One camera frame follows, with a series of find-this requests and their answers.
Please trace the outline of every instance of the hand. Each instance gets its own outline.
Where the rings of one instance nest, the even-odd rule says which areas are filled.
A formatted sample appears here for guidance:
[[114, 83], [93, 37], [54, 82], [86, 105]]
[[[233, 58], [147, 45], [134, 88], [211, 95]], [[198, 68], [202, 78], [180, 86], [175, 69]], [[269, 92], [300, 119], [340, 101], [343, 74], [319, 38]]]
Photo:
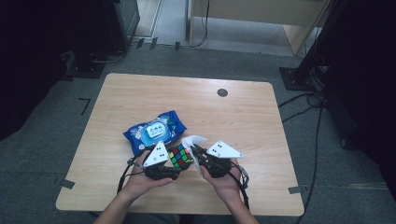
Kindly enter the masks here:
[[[136, 163], [143, 164], [144, 159], [149, 154], [149, 151], [143, 152], [143, 154], [136, 159]], [[121, 190], [121, 192], [126, 191], [130, 200], [134, 201], [139, 198], [150, 189], [155, 187], [162, 187], [172, 183], [172, 178], [164, 178], [161, 180], [153, 180], [151, 178], [146, 177], [143, 170], [134, 166], [134, 169], [131, 172], [131, 175], [126, 183], [125, 187]]]
[[[238, 161], [236, 159], [231, 159], [231, 162], [238, 165]], [[236, 177], [236, 179], [240, 180], [241, 172], [238, 167], [235, 167], [234, 164], [232, 164], [230, 172]], [[230, 175], [225, 175], [224, 177], [220, 178], [212, 178], [204, 166], [201, 166], [201, 170], [204, 179], [213, 185], [216, 193], [225, 203], [233, 200], [241, 201], [239, 187]]]

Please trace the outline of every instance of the black metal base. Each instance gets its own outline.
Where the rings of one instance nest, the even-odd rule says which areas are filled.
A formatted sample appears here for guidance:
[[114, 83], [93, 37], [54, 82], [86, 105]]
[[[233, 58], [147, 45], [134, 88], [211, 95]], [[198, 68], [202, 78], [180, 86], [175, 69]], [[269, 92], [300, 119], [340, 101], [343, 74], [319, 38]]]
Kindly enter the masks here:
[[85, 63], [77, 65], [76, 60], [72, 62], [67, 70], [66, 77], [99, 78], [102, 75], [105, 63]]
[[296, 68], [285, 68], [279, 67], [280, 75], [282, 76], [285, 88], [288, 91], [316, 91], [312, 79], [310, 76], [306, 78], [304, 82], [296, 81], [294, 79], [294, 73]]

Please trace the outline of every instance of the person's left hand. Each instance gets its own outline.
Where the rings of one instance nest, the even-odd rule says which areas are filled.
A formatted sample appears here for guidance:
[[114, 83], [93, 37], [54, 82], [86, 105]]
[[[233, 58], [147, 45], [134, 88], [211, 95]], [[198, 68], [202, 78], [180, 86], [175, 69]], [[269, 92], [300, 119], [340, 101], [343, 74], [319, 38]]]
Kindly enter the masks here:
[[[143, 154], [136, 159], [136, 163], [143, 164], [144, 159], [149, 154], [149, 151], [143, 152]], [[138, 167], [134, 166], [134, 169], [131, 172], [131, 175], [128, 179], [128, 182], [121, 190], [121, 192], [127, 192], [127, 195], [130, 197], [130, 200], [135, 200], [148, 192], [150, 189], [155, 187], [162, 187], [172, 183], [172, 178], [164, 178], [160, 180], [153, 180], [149, 177], [146, 177], [143, 170]]]

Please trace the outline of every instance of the gray carpet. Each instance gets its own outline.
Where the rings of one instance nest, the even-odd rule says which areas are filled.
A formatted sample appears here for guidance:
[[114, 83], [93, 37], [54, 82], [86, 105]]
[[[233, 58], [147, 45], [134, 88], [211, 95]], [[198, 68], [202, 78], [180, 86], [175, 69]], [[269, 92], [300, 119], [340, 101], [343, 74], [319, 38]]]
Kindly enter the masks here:
[[[99, 79], [59, 81], [22, 129], [0, 142], [0, 223], [94, 221], [87, 212], [59, 211], [55, 202], [60, 180], [67, 174], [108, 73], [265, 81], [273, 84], [276, 99], [282, 103], [301, 92], [285, 90], [278, 67], [297, 67], [300, 62], [300, 58], [254, 53], [132, 46], [118, 62], [107, 64]], [[92, 99], [85, 112], [86, 101], [79, 98]], [[280, 113], [284, 119], [307, 107], [301, 98], [281, 107]], [[297, 180], [306, 189], [314, 171], [318, 113], [312, 109], [284, 123]], [[294, 223], [297, 217], [258, 219], [261, 223]], [[318, 136], [316, 184], [301, 223], [396, 223], [396, 203], [377, 165], [358, 150], [341, 148], [337, 127], [326, 108]]]

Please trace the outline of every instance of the white floor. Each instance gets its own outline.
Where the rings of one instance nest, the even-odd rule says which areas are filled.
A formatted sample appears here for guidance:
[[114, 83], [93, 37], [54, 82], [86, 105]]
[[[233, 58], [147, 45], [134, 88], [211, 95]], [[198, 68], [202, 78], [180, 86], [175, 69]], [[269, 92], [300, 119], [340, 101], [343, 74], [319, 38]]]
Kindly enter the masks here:
[[[157, 44], [175, 45], [180, 42], [182, 46], [189, 45], [185, 9], [186, 0], [163, 0], [152, 35], [158, 37]], [[140, 14], [141, 18], [145, 17], [144, 13]], [[203, 23], [205, 18], [194, 18], [194, 45], [199, 44], [205, 35]], [[209, 18], [207, 33], [207, 41], [200, 48], [295, 56], [281, 24]], [[305, 51], [312, 46], [315, 36], [316, 29], [297, 56], [305, 56]]]

